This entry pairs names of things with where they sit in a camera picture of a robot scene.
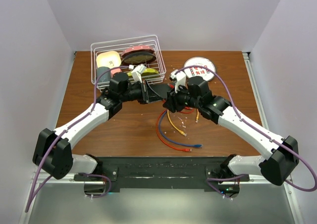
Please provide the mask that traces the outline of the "black network switch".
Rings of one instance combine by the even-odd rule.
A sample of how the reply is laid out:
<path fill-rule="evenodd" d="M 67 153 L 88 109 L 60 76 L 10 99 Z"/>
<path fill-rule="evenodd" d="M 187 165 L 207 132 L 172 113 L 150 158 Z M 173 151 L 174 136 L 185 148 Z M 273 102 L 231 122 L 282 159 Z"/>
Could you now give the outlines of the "black network switch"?
<path fill-rule="evenodd" d="M 156 85 L 157 87 L 160 88 L 160 90 L 162 91 L 162 95 L 163 95 L 163 98 L 165 98 L 166 100 L 166 97 L 167 97 L 167 92 L 171 91 L 173 89 L 173 87 L 169 84 L 153 84 L 153 85 Z M 154 94 L 149 88 L 148 88 L 148 94 L 149 94 L 149 97 L 150 96 L 156 96 L 156 94 Z"/>

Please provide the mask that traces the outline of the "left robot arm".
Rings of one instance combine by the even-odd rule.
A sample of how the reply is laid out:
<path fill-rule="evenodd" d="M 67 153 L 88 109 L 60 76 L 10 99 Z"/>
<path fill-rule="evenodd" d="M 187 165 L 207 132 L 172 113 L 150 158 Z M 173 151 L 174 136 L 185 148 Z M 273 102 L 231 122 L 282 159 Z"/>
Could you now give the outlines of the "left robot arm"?
<path fill-rule="evenodd" d="M 100 179 L 103 174 L 101 163 L 92 155 L 73 154 L 75 145 L 94 128 L 117 114 L 124 102 L 159 102 L 166 99 L 169 90 L 168 84 L 150 85 L 147 81 L 131 83 L 126 73 L 116 73 L 109 86 L 86 111 L 55 130 L 45 128 L 40 132 L 33 163 L 55 179 L 61 179 L 69 173 L 85 173 L 90 180 Z"/>

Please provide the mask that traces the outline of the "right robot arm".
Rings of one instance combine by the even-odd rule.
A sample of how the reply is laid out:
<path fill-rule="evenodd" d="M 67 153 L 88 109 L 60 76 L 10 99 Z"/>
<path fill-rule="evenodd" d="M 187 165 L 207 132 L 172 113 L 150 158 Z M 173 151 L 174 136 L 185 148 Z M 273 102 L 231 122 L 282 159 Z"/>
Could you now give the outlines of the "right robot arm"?
<path fill-rule="evenodd" d="M 213 95 L 207 82 L 198 76 L 186 85 L 168 87 L 163 107 L 179 112 L 185 107 L 198 109 L 205 119 L 227 128 L 253 146 L 258 156 L 233 155 L 223 163 L 221 176 L 227 181 L 241 174 L 262 175 L 270 183 L 281 186 L 299 159 L 298 142 L 292 136 L 283 138 L 243 115 L 227 99 Z"/>

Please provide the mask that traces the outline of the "yellow green bowl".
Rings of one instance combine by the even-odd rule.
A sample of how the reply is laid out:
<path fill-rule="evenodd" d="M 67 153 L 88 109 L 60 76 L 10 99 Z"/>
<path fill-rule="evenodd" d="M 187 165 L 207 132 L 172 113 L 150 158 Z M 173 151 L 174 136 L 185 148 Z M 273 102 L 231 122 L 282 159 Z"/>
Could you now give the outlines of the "yellow green bowl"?
<path fill-rule="evenodd" d="M 159 75 L 159 72 L 156 69 L 153 68 L 146 68 L 143 73 L 141 74 L 142 77 L 145 76 L 157 76 Z"/>

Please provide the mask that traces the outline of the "white patterned round plate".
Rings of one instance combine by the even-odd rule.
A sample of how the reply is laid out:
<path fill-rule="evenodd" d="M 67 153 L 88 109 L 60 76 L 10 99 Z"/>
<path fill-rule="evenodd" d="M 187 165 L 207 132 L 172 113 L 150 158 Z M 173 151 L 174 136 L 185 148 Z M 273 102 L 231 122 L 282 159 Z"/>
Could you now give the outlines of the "white patterned round plate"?
<path fill-rule="evenodd" d="M 216 72 L 215 65 L 207 58 L 204 57 L 193 57 L 188 59 L 184 64 L 185 70 L 183 71 L 187 78 L 191 78 L 194 76 L 200 76 L 205 81 L 209 82 L 214 78 L 214 74 L 212 72 Z"/>

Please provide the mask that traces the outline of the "dark brown round plate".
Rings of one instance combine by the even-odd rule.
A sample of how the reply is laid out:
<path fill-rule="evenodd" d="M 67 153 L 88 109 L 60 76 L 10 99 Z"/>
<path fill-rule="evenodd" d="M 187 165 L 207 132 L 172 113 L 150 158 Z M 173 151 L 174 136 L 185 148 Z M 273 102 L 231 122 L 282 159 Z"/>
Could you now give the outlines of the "dark brown round plate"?
<path fill-rule="evenodd" d="M 132 53 L 122 59 L 121 65 L 140 65 L 154 62 L 157 57 L 153 53 L 138 52 Z"/>

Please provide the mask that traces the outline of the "pink cup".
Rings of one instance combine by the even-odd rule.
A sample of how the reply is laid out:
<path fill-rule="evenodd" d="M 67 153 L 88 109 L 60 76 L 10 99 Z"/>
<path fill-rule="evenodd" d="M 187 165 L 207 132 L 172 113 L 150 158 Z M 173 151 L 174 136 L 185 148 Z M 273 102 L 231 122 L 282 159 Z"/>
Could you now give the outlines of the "pink cup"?
<path fill-rule="evenodd" d="M 122 72 L 122 70 L 119 67 L 114 68 L 113 70 L 111 70 L 110 74 L 111 77 L 113 77 L 116 73 L 120 73 Z"/>

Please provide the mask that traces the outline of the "pink round plate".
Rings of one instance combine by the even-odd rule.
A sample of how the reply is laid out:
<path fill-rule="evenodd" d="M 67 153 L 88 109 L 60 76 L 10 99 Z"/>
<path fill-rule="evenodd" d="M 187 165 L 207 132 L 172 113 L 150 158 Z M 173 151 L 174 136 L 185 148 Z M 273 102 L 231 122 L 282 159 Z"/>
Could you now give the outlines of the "pink round plate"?
<path fill-rule="evenodd" d="M 122 53 L 121 53 L 121 57 L 124 58 L 132 53 L 138 53 L 138 52 L 148 52 L 148 53 L 154 53 L 155 50 L 153 47 L 151 46 L 147 46 L 147 45 L 137 45 L 137 46 L 130 46 L 129 48 L 125 49 Z"/>

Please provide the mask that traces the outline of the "grey cup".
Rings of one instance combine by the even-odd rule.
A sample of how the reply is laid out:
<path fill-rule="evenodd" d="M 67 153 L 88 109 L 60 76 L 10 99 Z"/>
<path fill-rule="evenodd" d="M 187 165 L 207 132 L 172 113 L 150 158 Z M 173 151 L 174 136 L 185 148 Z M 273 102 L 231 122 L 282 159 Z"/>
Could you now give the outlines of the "grey cup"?
<path fill-rule="evenodd" d="M 101 66 L 97 68 L 97 80 L 98 83 L 106 83 L 111 80 L 110 68 L 106 66 Z"/>

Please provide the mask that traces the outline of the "cream square plate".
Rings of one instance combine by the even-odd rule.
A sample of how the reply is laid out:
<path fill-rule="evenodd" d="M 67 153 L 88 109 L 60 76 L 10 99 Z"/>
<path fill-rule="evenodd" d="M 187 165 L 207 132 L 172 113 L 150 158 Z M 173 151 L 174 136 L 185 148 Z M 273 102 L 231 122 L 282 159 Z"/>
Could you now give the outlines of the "cream square plate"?
<path fill-rule="evenodd" d="M 96 57 L 97 68 L 114 68 L 121 65 L 121 57 L 117 51 L 103 52 Z"/>

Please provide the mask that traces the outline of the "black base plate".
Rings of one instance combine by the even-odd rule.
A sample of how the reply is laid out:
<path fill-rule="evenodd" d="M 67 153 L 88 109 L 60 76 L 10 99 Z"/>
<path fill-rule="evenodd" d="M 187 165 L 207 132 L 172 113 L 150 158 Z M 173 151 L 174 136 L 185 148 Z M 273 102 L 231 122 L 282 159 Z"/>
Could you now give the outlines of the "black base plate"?
<path fill-rule="evenodd" d="M 237 178 L 227 167 L 226 157 L 100 157 L 96 176 L 75 175 L 75 181 L 85 181 L 85 191 L 102 181 L 111 182 L 111 191 L 123 188 L 144 189 L 203 189 L 212 191 L 209 183 L 215 179 Z"/>

